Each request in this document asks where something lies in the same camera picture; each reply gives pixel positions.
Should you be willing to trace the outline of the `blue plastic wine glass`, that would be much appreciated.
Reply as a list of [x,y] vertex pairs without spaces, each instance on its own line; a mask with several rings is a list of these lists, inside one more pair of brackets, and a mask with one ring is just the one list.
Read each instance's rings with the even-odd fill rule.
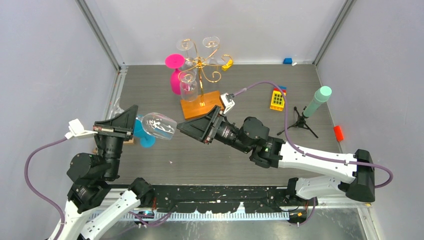
[[134,130],[133,130],[133,136],[138,138],[139,143],[142,147],[144,148],[150,148],[152,147],[155,142],[156,142],[156,138],[149,135],[142,126],[142,118],[143,115],[138,114],[135,118],[135,123],[134,123]]

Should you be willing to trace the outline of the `pink plastic wine glass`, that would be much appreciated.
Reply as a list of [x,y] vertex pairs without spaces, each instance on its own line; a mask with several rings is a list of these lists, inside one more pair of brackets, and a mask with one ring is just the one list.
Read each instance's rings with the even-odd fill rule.
[[180,68],[184,65],[184,63],[184,56],[178,53],[171,54],[165,59],[165,65],[174,70],[170,76],[169,83],[171,90],[175,95],[181,94],[179,73],[181,72]]

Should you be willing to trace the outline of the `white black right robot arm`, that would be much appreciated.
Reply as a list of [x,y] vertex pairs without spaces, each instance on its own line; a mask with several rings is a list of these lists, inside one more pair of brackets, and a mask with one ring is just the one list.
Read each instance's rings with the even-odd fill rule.
[[177,124],[177,129],[201,143],[216,140],[240,152],[262,168],[291,168],[318,173],[319,177],[293,177],[287,183],[285,198],[291,205],[323,196],[344,195],[373,203],[375,169],[367,150],[354,154],[291,146],[288,141],[269,135],[270,129],[256,117],[248,116],[240,128],[229,123],[221,108],[215,106],[206,115]]

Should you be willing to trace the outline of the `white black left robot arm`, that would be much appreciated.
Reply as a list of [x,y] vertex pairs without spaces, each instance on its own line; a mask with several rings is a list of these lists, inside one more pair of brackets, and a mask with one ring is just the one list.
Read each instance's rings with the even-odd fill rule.
[[94,219],[118,179],[124,142],[133,138],[138,105],[132,105],[114,117],[96,121],[93,135],[96,153],[78,153],[66,172],[72,181],[64,210],[60,213],[51,240],[98,240],[121,217],[136,207],[148,207],[154,199],[154,188],[137,177],[122,195]]

